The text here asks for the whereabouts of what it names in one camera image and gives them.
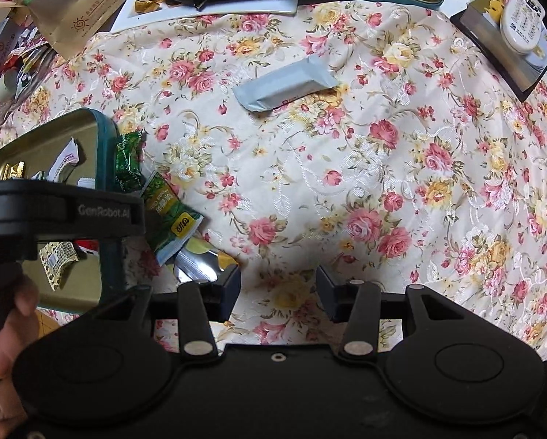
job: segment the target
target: black device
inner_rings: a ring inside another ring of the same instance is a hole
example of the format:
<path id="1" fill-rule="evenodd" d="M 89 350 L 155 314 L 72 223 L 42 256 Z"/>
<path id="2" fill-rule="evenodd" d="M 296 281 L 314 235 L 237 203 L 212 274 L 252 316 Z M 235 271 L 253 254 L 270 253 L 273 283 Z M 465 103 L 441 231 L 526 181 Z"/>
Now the black device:
<path id="1" fill-rule="evenodd" d="M 78 210 L 90 202 L 129 216 L 87 223 Z M 138 198 L 0 182 L 0 243 L 16 240 L 16 255 L 33 255 L 37 240 L 142 232 Z M 382 293 L 320 267 L 316 287 L 331 320 L 346 323 L 338 349 L 231 344 L 221 355 L 208 322 L 229 319 L 237 267 L 172 294 L 129 289 L 20 354 L 13 382 L 30 419 L 10 437 L 546 437 L 527 415 L 543 363 L 520 340 L 425 286 Z M 382 318 L 401 319 L 405 337 L 386 353 Z M 180 353 L 153 340 L 156 319 L 178 319 Z"/>

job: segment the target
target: circular disc cover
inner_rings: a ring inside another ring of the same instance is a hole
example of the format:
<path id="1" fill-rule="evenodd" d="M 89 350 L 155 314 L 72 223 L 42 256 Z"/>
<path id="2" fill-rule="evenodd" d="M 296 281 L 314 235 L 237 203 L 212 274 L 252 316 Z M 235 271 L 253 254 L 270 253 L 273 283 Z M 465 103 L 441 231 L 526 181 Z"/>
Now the circular disc cover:
<path id="1" fill-rule="evenodd" d="M 486 424 L 527 409 L 544 368 L 532 348 L 493 325 L 442 320 L 397 344 L 385 373 L 413 409 L 449 423 Z"/>
<path id="2" fill-rule="evenodd" d="M 15 362 L 14 386 L 30 414 L 82 426 L 120 421 L 157 398 L 170 380 L 169 354 L 127 322 L 70 327 Z"/>

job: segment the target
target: screw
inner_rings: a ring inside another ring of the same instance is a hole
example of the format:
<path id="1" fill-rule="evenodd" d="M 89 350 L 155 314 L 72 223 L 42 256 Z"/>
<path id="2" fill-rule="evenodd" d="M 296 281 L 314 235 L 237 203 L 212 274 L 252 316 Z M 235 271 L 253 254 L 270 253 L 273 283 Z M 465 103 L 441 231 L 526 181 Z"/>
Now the screw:
<path id="1" fill-rule="evenodd" d="M 184 345 L 184 351 L 193 356 L 203 356 L 213 351 L 213 345 L 204 340 L 193 340 Z"/>
<path id="2" fill-rule="evenodd" d="M 283 361 L 286 361 L 287 356 L 283 353 L 274 353 L 272 355 L 272 361 L 275 361 L 276 363 L 281 363 Z"/>
<path id="3" fill-rule="evenodd" d="M 367 342 L 363 342 L 361 340 L 355 340 L 347 343 L 343 347 L 343 350 L 345 350 L 348 354 L 352 354 L 353 356 L 364 356 L 373 351 L 373 345 Z"/>

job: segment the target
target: yellow cartoon character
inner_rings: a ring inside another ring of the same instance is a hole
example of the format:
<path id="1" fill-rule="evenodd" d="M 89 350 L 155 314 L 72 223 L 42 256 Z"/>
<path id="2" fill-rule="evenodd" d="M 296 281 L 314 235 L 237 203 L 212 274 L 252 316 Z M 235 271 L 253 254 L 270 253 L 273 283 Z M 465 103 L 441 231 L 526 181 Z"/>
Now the yellow cartoon character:
<path id="1" fill-rule="evenodd" d="M 489 16 L 497 25 L 501 22 L 501 15 L 505 9 L 505 0 L 491 0 L 489 7 L 485 8 L 485 11 L 489 13 Z"/>

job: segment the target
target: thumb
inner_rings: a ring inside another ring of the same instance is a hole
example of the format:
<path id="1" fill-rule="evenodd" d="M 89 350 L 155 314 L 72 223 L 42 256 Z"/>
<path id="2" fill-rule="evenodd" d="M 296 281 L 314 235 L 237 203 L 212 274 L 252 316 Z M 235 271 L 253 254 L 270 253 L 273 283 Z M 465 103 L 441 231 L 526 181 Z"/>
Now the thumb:
<path id="1" fill-rule="evenodd" d="M 27 419 L 10 378 L 0 381 L 0 439 L 7 437 Z"/>

